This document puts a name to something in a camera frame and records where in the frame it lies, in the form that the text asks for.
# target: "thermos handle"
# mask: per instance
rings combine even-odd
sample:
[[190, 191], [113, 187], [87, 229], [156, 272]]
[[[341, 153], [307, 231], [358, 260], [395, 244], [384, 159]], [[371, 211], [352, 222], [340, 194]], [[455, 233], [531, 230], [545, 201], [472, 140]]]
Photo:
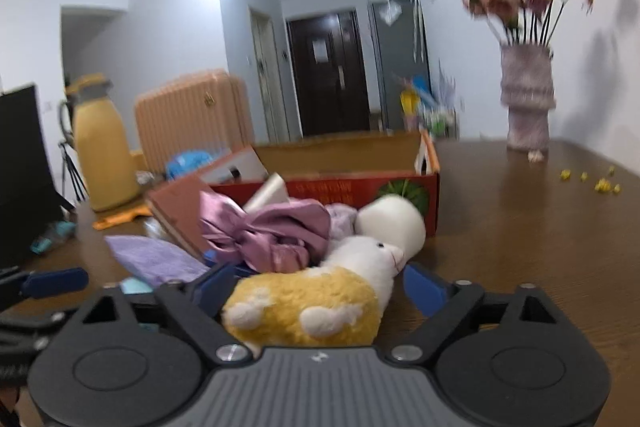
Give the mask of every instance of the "thermos handle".
[[62, 134], [65, 137], [66, 142], [73, 148], [75, 149], [75, 143], [74, 143], [74, 134], [73, 131], [71, 130], [66, 130], [65, 129], [65, 110], [67, 110], [67, 108], [71, 108], [71, 104], [70, 102], [68, 102], [67, 100], [62, 100], [60, 102], [60, 104], [58, 105], [58, 122], [60, 123], [60, 129], [62, 130]]

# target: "yellow kettle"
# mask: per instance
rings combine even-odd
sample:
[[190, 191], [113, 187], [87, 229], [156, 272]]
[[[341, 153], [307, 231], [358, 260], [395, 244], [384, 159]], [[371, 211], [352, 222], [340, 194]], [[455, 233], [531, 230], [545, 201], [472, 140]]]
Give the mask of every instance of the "yellow kettle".
[[[103, 74], [91, 74], [66, 88], [74, 100], [73, 134], [64, 128], [63, 133], [78, 152], [95, 212], [116, 208], [140, 193], [122, 118], [108, 95], [112, 85]], [[67, 104], [61, 103], [61, 111]]]

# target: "pink hair scrunchie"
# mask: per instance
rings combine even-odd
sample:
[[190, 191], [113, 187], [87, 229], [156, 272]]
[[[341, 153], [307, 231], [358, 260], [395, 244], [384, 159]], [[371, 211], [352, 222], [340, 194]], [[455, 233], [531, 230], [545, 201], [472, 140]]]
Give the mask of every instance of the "pink hair scrunchie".
[[259, 273], [293, 273], [322, 261], [331, 218], [316, 200], [270, 204], [247, 214], [227, 196], [202, 192], [200, 224], [216, 263], [244, 261]]

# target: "wooden table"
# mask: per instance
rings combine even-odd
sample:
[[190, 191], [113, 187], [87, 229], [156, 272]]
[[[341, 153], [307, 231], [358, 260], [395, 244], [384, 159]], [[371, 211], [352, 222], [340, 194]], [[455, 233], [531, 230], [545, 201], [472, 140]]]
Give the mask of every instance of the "wooden table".
[[[511, 292], [519, 283], [542, 286], [584, 331], [609, 364], [610, 398], [598, 427], [635, 427], [640, 389], [640, 178], [617, 168], [620, 195], [593, 187], [610, 162], [576, 146], [554, 143], [548, 163], [529, 164], [503, 142], [440, 142], [440, 223], [417, 257], [447, 280], [471, 279], [488, 291]], [[572, 177], [560, 181], [563, 169]], [[580, 181], [580, 174], [589, 180]], [[127, 272], [111, 257], [103, 233], [82, 209], [78, 240], [33, 269], [84, 266], [91, 288], [71, 296], [16, 307], [24, 313], [68, 306]], [[141, 222], [106, 233], [146, 233]], [[390, 346], [423, 321], [401, 285], [383, 319], [377, 343]], [[32, 427], [29, 407], [23, 419]]]

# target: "pink suitcase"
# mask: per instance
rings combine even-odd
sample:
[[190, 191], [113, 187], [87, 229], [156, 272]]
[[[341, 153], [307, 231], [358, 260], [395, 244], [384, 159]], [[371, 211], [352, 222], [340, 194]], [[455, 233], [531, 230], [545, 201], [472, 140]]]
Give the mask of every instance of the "pink suitcase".
[[236, 149], [254, 141], [244, 82], [226, 71], [181, 76], [136, 102], [140, 146], [151, 172], [188, 150]]

